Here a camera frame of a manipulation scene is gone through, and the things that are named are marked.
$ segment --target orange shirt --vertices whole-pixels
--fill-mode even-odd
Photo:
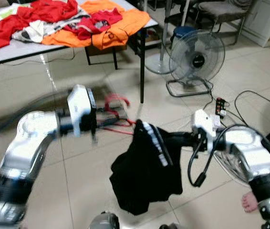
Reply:
[[[123,19],[113,24],[111,28],[92,36],[93,45],[100,50],[112,46],[125,45],[128,37],[139,31],[150,20],[148,13],[137,9],[124,11],[121,6],[110,0],[86,1],[81,7],[88,13],[98,12],[99,10],[112,10],[116,7],[122,15]],[[60,30],[50,36],[44,37],[42,44],[84,47],[91,45],[91,39],[81,41],[74,33]]]

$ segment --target electric fan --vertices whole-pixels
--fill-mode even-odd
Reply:
[[[166,87],[173,97],[185,97],[211,92],[212,79],[220,70],[225,58],[223,41],[213,32],[196,30],[178,39],[172,48],[169,68],[174,80],[169,80]],[[188,92],[176,94],[172,84],[180,83]],[[204,85],[206,90],[194,91]]]

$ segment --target person's bare foot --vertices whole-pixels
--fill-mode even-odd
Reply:
[[[253,212],[258,208],[258,202],[252,192],[245,194],[241,199],[244,211],[247,213]]]

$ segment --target red clothing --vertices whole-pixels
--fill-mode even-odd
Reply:
[[[75,33],[79,40],[86,40],[90,39],[93,34],[99,34],[109,29],[112,24],[120,20],[122,20],[122,16],[117,8],[114,8],[112,11],[105,10],[93,13],[91,18],[82,18],[76,30],[69,26],[66,26],[65,29]]]
[[[29,26],[29,22],[41,20],[57,22],[71,18],[78,12],[75,0],[67,3],[57,0],[38,0],[31,8],[19,7],[16,15],[10,15],[0,21],[0,48],[9,45],[11,35]]]

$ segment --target white cabinet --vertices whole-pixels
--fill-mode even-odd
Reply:
[[[262,47],[270,46],[270,0],[255,0],[242,34]]]

